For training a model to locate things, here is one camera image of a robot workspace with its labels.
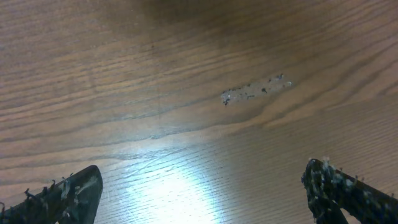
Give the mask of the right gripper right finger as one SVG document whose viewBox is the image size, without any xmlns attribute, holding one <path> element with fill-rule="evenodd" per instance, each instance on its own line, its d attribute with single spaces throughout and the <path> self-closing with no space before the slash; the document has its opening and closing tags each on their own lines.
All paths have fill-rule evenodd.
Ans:
<svg viewBox="0 0 398 224">
<path fill-rule="evenodd" d="M 342 210 L 360 223 L 397 223 L 393 195 L 335 169 L 328 161 L 310 159 L 301 181 L 315 223 L 346 223 Z"/>
</svg>

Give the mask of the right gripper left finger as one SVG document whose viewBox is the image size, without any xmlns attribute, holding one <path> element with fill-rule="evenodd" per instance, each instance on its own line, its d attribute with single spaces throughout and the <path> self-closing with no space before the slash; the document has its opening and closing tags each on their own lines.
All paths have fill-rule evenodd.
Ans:
<svg viewBox="0 0 398 224">
<path fill-rule="evenodd" d="M 33 194 L 25 190 L 15 206 L 1 203 L 1 223 L 94 224 L 103 192 L 103 179 L 96 165 L 72 173 L 60 182 Z"/>
</svg>

